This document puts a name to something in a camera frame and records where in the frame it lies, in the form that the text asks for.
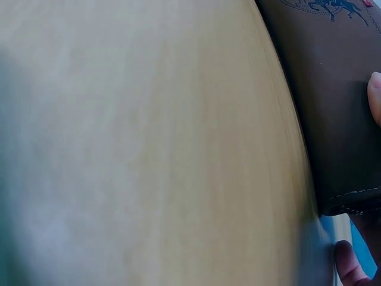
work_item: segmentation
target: wooden surface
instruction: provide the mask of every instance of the wooden surface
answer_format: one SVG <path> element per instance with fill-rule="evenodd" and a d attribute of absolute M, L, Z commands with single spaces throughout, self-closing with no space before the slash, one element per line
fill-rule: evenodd
<path fill-rule="evenodd" d="M 0 91 L 1 285 L 333 282 L 251 0 L 1 1 Z"/>

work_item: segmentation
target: brown leather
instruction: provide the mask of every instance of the brown leather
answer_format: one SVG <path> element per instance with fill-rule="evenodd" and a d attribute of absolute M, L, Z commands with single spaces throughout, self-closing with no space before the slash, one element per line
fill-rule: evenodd
<path fill-rule="evenodd" d="M 299 115 L 322 215 L 381 209 L 381 128 L 367 82 L 381 69 L 371 0 L 256 0 Z"/>

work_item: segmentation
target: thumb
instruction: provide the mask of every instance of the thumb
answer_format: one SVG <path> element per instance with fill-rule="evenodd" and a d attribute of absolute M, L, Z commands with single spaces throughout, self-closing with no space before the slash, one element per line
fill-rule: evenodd
<path fill-rule="evenodd" d="M 368 101 L 376 123 L 381 126 L 381 73 L 373 73 L 368 82 Z"/>
<path fill-rule="evenodd" d="M 371 279 L 364 273 L 351 244 L 339 241 L 335 245 L 336 269 L 343 286 L 371 286 Z"/>

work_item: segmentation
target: horse rider emblem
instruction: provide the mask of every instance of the horse rider emblem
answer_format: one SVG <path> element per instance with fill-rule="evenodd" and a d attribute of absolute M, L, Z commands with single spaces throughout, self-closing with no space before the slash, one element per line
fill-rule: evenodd
<path fill-rule="evenodd" d="M 346 12 L 347 16 L 352 19 L 357 17 L 361 19 L 366 26 L 368 22 L 361 15 L 362 9 L 373 7 L 371 0 L 280 0 L 287 6 L 296 8 L 298 10 L 318 14 L 326 15 L 330 18 L 331 22 L 335 21 L 335 15 Z"/>

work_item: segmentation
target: blue surface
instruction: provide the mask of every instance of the blue surface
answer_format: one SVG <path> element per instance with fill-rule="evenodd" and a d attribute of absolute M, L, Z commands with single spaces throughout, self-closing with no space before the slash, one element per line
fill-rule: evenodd
<path fill-rule="evenodd" d="M 363 267 L 364 272 L 369 277 L 374 277 L 374 274 L 377 270 L 377 266 L 373 261 L 373 258 L 370 255 L 368 247 L 366 246 L 363 238 L 361 237 L 360 233 L 358 232 L 357 228 L 354 226 L 352 222 L 351 230 L 353 249 L 357 255 L 358 261 L 360 262 L 360 265 Z"/>

